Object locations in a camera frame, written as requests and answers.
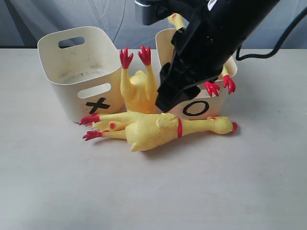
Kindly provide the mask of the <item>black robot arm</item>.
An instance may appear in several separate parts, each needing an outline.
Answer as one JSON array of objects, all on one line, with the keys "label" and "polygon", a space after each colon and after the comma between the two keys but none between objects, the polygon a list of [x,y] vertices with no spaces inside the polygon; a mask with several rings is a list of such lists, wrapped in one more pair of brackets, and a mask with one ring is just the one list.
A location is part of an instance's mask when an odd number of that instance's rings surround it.
[{"label": "black robot arm", "polygon": [[171,63],[160,72],[156,106],[168,112],[177,104],[195,98],[204,82],[214,83],[223,65],[269,12],[276,0],[165,0],[171,13],[188,22],[175,32]]}]

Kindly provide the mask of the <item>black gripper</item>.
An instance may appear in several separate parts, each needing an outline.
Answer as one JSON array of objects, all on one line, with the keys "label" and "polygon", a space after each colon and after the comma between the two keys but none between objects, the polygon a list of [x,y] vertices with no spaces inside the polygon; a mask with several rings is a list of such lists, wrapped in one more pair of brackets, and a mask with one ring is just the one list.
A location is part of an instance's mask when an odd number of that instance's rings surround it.
[{"label": "black gripper", "polygon": [[198,96],[201,92],[199,85],[202,83],[210,96],[218,96],[220,87],[215,82],[221,72],[222,66],[214,67],[205,62],[190,65],[174,59],[165,63],[160,71],[156,106],[161,111],[168,112],[179,103]]}]

